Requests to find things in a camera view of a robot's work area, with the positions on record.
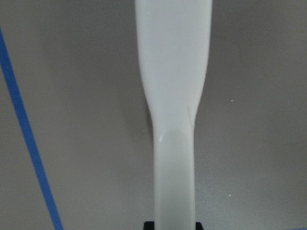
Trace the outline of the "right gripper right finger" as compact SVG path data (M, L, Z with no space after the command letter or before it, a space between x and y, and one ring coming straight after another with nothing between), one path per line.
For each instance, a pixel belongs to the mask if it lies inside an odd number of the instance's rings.
M200 222L195 223L195 230L203 230L203 226Z

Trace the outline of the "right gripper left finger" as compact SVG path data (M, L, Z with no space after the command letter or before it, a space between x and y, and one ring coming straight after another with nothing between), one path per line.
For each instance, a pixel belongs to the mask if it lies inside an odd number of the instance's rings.
M154 221L145 221L143 223L143 230L155 230Z

